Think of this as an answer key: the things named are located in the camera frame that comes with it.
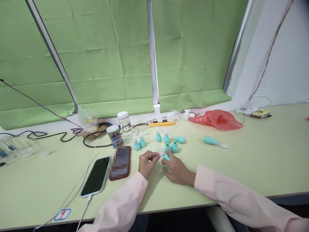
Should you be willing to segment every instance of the hand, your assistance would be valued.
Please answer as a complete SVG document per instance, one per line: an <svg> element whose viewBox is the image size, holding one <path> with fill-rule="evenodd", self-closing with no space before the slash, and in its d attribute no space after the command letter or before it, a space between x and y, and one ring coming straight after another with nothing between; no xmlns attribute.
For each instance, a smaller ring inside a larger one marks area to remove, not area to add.
<svg viewBox="0 0 309 232"><path fill-rule="evenodd" d="M171 182L194 187L195 173L188 170L183 162L179 158L175 157L170 150L167 150L166 153L170 156L171 161L162 159L162 164L168 165L172 171L172 173L169 173L166 168L163 168L163 172L166 177Z"/></svg>
<svg viewBox="0 0 309 232"><path fill-rule="evenodd" d="M146 151L143 155L139 156L138 171L141 173L145 179L148 179L152 169L154 168L156 162L160 159L159 153L154 153L152 151Z"/></svg>

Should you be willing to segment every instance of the cardboard box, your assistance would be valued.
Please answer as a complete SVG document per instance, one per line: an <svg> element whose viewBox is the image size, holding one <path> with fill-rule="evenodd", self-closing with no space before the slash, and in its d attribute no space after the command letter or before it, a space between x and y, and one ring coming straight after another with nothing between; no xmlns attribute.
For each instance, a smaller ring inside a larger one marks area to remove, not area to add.
<svg viewBox="0 0 309 232"><path fill-rule="evenodd" d="M98 119L98 124L104 122L104 119ZM108 128L107 125L102 125L102 126L99 126L99 128L95 131L97 132L96 134L93 134L93 135L90 135L87 137L87 139L89 140L94 140L96 139L101 133L99 133L99 131L103 132L106 130L106 128ZM87 133L81 133L81 134L78 134L77 136L83 136L84 138L87 136L88 134Z"/></svg>

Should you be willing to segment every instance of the desk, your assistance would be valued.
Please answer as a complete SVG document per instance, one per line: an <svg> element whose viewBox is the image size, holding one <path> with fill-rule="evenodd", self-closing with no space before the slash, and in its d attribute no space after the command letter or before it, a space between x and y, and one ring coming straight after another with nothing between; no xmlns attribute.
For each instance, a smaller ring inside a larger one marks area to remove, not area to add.
<svg viewBox="0 0 309 232"><path fill-rule="evenodd" d="M170 136L184 136L187 140L186 144L179 144L180 153L176 156L192 171L196 171L199 164L207 166L239 180L264 196L308 193L309 122L304 118L309 116L309 106L303 103L269 107L269 110L273 115L271 118L247 117L244 128L235 131L218 131L213 127L182 121L177 128L169 131ZM236 117L242 121L244 116ZM138 169L140 154L161 146L155 141L155 128L146 128L144 133L147 132L150 133L145 136L147 146L140 151L132 149L130 176ZM232 150L204 143L206 135L227 144ZM107 138L104 135L93 144ZM82 138L62 143L56 136L40 140L40 143L52 154L45 158L33 155L0 168L1 230L33 227L45 222L59 210L76 183L81 183L79 180L91 151L82 144ZM133 146L133 141L126 140L124 145ZM95 149L91 160L97 153L96 159L110 156L113 151L110 147ZM103 192L92 198L84 220L94 218L100 207L126 180L108 181ZM86 203L87 199L77 196L69 205L72 212L63 223L78 221ZM149 178L139 213L213 204L193 188L171 183L164 176L159 161Z"/></svg>

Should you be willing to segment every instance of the green backdrop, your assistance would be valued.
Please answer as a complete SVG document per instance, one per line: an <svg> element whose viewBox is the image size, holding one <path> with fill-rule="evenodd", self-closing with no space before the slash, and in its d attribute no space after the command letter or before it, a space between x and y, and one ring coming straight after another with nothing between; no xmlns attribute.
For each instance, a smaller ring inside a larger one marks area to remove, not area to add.
<svg viewBox="0 0 309 232"><path fill-rule="evenodd" d="M77 103L100 118L153 109L146 0L36 0Z"/></svg>
<svg viewBox="0 0 309 232"><path fill-rule="evenodd" d="M153 0L162 112L231 100L223 84L247 0Z"/></svg>
<svg viewBox="0 0 309 232"><path fill-rule="evenodd" d="M74 103L24 0L0 1L0 78L62 117ZM0 82L5 130L61 120Z"/></svg>

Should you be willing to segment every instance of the pink sleeve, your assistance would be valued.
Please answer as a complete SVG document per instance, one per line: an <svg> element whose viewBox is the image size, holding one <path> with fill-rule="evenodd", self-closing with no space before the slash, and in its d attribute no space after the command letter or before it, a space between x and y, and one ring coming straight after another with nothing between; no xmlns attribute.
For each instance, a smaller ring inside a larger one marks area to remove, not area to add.
<svg viewBox="0 0 309 232"><path fill-rule="evenodd" d="M201 165L194 188L244 225L275 232L309 231L308 219L301 219L240 182Z"/></svg>
<svg viewBox="0 0 309 232"><path fill-rule="evenodd" d="M134 223L148 181L136 172L102 206L93 224L85 224L79 232L127 232Z"/></svg>

